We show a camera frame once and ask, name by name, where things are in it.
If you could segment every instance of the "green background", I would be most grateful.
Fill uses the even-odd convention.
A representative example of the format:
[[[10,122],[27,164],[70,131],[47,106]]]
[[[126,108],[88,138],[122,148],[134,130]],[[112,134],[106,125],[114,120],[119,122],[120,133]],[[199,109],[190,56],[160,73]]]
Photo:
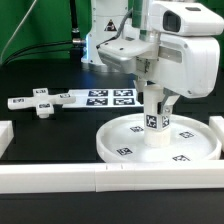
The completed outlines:
[[[33,0],[0,0],[0,52],[32,2]],[[84,38],[91,28],[91,1],[76,0],[76,2],[79,28],[81,36]],[[224,17],[224,0],[200,0],[198,2],[201,2]],[[220,64],[224,68],[224,34],[216,38],[220,43],[222,52]],[[29,45],[70,39],[71,20],[69,0],[39,0],[31,15],[9,46],[5,57]],[[35,58],[43,57],[68,57],[68,53],[35,56]]]

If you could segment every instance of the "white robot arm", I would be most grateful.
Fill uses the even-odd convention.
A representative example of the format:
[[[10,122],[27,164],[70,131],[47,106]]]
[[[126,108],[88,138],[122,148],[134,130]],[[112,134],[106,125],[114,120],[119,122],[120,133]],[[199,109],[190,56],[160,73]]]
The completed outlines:
[[[101,44],[103,63],[188,98],[213,90],[220,50],[210,36],[222,33],[220,16],[199,3],[135,0],[132,24],[139,39]]]

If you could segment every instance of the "white plastic part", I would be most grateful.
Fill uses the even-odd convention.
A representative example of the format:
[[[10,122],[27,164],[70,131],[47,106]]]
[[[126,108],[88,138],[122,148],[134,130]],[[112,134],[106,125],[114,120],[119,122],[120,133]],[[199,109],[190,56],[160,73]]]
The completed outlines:
[[[168,11],[180,17],[178,32],[164,30],[164,14]],[[219,35],[224,28],[223,18],[200,3],[154,1],[149,7],[149,17],[153,29],[180,36]]]
[[[209,119],[209,126],[215,132],[216,136],[222,143],[224,150],[224,119],[221,116],[213,116]]]
[[[154,148],[144,144],[143,114],[107,122],[97,132],[96,139],[97,151],[107,163],[217,160],[221,155],[221,143],[211,128],[177,115],[170,116],[168,146]]]
[[[224,187],[223,161],[2,165],[0,194]]]
[[[159,45],[157,43],[149,43],[142,40],[128,41],[117,39],[101,44],[100,49],[106,51],[108,54],[111,53],[121,57],[135,57],[140,56],[145,52],[151,52],[151,56],[156,55],[157,58]]]
[[[0,121],[0,157],[14,137],[12,122]]]
[[[149,85],[144,88],[144,142],[149,147],[164,147],[170,144],[169,117],[158,114],[158,103],[164,98],[163,88]]]
[[[96,46],[116,35],[122,19],[128,12],[128,0],[91,0],[92,28],[86,37],[86,55],[82,63],[94,66],[105,66],[96,49]],[[109,24],[114,30],[107,30]]]
[[[132,26],[132,19],[127,19],[122,33],[122,39],[138,40],[139,35],[140,29]]]
[[[212,37],[162,34],[158,60],[151,61],[147,73],[137,60],[136,75],[187,98],[205,97],[214,89],[219,54]]]
[[[75,103],[75,96],[68,93],[57,95],[48,95],[48,89],[33,89],[34,97],[20,97],[8,99],[8,108],[10,110],[24,109],[36,107],[37,115],[40,118],[48,118],[50,114],[54,114],[54,104],[70,104]]]

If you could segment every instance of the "black table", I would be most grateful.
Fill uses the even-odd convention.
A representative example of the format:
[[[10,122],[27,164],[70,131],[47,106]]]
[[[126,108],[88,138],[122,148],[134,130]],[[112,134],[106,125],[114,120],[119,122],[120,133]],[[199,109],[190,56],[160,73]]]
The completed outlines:
[[[12,120],[15,138],[1,164],[97,163],[95,135],[105,122],[142,108],[62,109],[42,120],[34,109],[9,111],[9,97],[69,89],[133,88],[133,75],[102,74],[69,60],[18,61],[0,70],[0,120]],[[224,78],[203,99],[181,98],[177,114],[208,122],[224,113]],[[224,189],[0,195],[0,223],[223,223]]]

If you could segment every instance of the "cable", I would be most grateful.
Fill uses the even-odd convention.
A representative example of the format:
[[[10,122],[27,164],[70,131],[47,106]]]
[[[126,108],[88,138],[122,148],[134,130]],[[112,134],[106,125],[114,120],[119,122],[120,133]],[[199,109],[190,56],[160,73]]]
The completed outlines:
[[[76,1],[70,0],[72,29],[78,29],[77,7]]]
[[[125,22],[126,22],[126,20],[131,16],[132,12],[133,12],[133,9],[130,9],[130,10],[126,13],[126,15],[124,16],[124,18],[123,18],[122,21],[121,21],[121,24],[120,24],[120,26],[119,26],[119,29],[118,29],[118,31],[117,31],[117,34],[116,34],[115,36],[113,36],[112,38],[110,38],[109,40],[106,40],[106,41],[102,42],[101,44],[106,43],[106,42],[111,41],[111,40],[116,40],[117,38],[120,37],[121,32],[122,32],[123,29],[124,29]]]
[[[34,6],[36,5],[36,3],[38,2],[38,0],[34,0],[32,5],[30,6],[29,10],[27,11],[26,15],[23,17],[22,21],[20,22],[20,24],[18,25],[18,27],[16,28],[16,30],[14,31],[13,35],[11,36],[11,38],[8,40],[8,42],[6,43],[5,47],[2,50],[1,53],[1,57],[0,57],[0,65],[3,63],[3,56],[7,50],[7,48],[9,47],[9,45],[11,44],[11,42],[13,41],[13,39],[15,38],[16,34],[18,33],[19,29],[22,27],[22,25],[25,23],[26,19],[28,18],[28,16],[30,15],[30,13],[32,12]]]
[[[8,64],[8,61],[11,60],[11,58],[14,58],[15,56],[18,56],[24,52],[30,51],[30,50],[34,50],[34,49],[39,49],[39,48],[43,48],[43,47],[54,47],[54,46],[62,46],[62,45],[69,45],[72,44],[73,42],[71,40],[68,41],[59,41],[59,42],[52,42],[52,43],[45,43],[45,44],[37,44],[37,45],[32,45],[29,47],[25,47],[21,50],[16,51],[15,53],[13,53],[12,55],[10,55],[3,63],[1,66],[4,66],[6,64]]]
[[[65,52],[65,51],[70,51],[72,48],[67,48],[67,49],[58,49],[58,50],[51,50],[51,51],[37,51],[37,52],[30,52],[30,53],[24,53],[24,54],[19,54],[16,55],[14,57],[11,57],[10,60],[5,61],[4,65],[9,64],[11,61],[20,58],[20,57],[24,57],[24,56],[30,56],[30,55],[34,55],[34,54],[46,54],[46,53],[55,53],[55,52]]]

